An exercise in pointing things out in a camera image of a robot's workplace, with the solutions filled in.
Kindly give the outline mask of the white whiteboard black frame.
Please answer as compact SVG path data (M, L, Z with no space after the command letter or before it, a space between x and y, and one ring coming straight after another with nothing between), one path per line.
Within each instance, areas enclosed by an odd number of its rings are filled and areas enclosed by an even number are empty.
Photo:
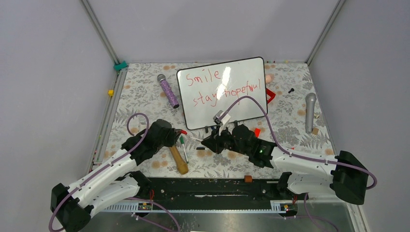
M243 99L230 111L230 121L263 117L267 111L264 59L247 58L185 68L177 71L186 127L197 130L214 126L213 117Z

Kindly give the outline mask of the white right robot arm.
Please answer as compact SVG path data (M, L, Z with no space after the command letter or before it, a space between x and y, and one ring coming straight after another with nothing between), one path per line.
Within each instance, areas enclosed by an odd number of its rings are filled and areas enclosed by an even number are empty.
M339 199L363 205L369 174L365 166L350 152L340 151L337 156L323 157L289 148L281 149L275 142L258 138L244 125L232 131L215 129L201 144L214 153L223 150L248 156L258 167L281 169L277 186L278 195L289 199L295 194L334 194Z

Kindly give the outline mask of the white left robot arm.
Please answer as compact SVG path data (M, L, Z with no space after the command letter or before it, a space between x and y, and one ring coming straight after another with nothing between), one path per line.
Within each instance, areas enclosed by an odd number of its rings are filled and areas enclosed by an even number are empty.
M78 232L100 211L117 202L152 194L151 181L134 169L158 153L172 147L181 135L168 121L158 119L129 137L105 163L76 182L52 189L50 209L66 232Z

